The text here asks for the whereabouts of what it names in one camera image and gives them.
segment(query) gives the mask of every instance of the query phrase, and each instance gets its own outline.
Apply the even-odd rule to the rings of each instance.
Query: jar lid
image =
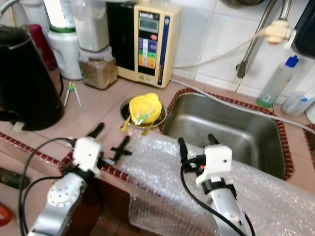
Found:
[[[86,51],[80,48],[79,53],[80,53],[80,58],[83,58],[83,59],[104,59],[105,61],[111,61],[113,59],[112,48],[110,46],[96,53]]]
[[[0,47],[18,46],[30,38],[30,35],[21,28],[0,26]]]

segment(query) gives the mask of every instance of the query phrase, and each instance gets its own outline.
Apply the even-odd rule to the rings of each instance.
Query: countertop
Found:
[[[57,90],[59,91],[59,72],[57,70],[53,71],[51,72],[51,76]],[[255,99],[252,97],[183,78],[175,78],[188,84],[192,84],[193,86],[203,89],[206,92],[255,104]],[[63,82],[65,89],[61,97],[62,102],[64,102],[68,81],[64,80]],[[75,94],[71,93],[63,118],[53,127],[41,131],[21,131],[17,133],[12,131],[12,125],[9,122],[0,122],[0,132],[35,148],[42,142],[55,137],[82,137],[89,131],[93,130],[97,124],[104,122],[106,127],[97,139],[104,146],[105,157],[112,157],[114,153],[110,150],[110,148],[117,147],[126,135],[126,133],[119,130],[120,126],[124,122],[119,109],[126,99],[154,92],[159,96],[161,103],[165,107],[168,107],[175,93],[184,88],[181,85],[170,82],[166,89],[159,89],[145,84],[131,82],[122,78],[119,78],[118,81],[107,90],[97,90],[88,87],[84,85],[82,81],[75,82],[75,85],[78,90],[82,106],[79,106]],[[274,112],[277,116],[289,118],[281,113],[280,105],[278,104],[269,110]],[[294,118],[292,120],[298,121],[302,124],[309,124],[309,121],[305,116]],[[315,168],[304,132],[302,129],[289,124],[285,124],[285,129],[295,168],[295,173],[288,182],[315,194]],[[131,134],[133,131],[134,128],[129,127],[127,133]],[[151,132],[159,132],[159,129],[155,128]],[[61,161],[70,152],[70,148],[62,143],[52,143],[43,148],[42,152],[55,158],[56,160]],[[14,170],[14,166],[16,166],[15,160],[24,163],[26,158],[27,155],[25,153],[22,154],[21,151],[15,150],[13,147],[10,147],[9,144],[6,144],[5,141],[0,140],[1,165],[2,161],[6,159],[5,167],[7,169]],[[56,171],[55,167],[47,166],[45,162],[40,161],[34,162],[31,167],[35,169],[35,175],[39,175],[40,172],[44,175],[51,175],[51,173],[55,173]],[[128,183],[123,182],[121,179],[108,173],[103,172],[101,178],[120,189],[127,192],[130,191]],[[9,195],[7,195],[5,191],[1,191],[0,202],[4,202],[8,196]]]

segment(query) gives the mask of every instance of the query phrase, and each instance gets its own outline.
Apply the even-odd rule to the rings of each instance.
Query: blue bottle cap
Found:
[[[297,58],[297,55],[295,55],[294,57],[289,57],[289,59],[286,61],[285,65],[288,67],[295,67],[295,65],[297,64],[297,62],[299,61],[299,59]]]

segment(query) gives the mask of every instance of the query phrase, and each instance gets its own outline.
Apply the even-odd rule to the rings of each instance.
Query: black kettle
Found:
[[[62,116],[63,105],[32,37],[0,25],[0,120],[40,130]]]

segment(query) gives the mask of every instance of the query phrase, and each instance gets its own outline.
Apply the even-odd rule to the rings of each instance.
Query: bubble wrap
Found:
[[[202,154],[200,148],[187,148],[189,158]],[[154,132],[141,136],[136,131],[127,149],[132,156],[123,157],[117,167],[128,173],[135,184],[129,205],[130,222],[164,236],[212,235],[212,215],[195,203],[182,186],[177,140]],[[195,178],[195,174],[185,175],[193,194],[205,201]],[[233,182],[256,235],[315,236],[315,195],[236,161],[225,180]]]

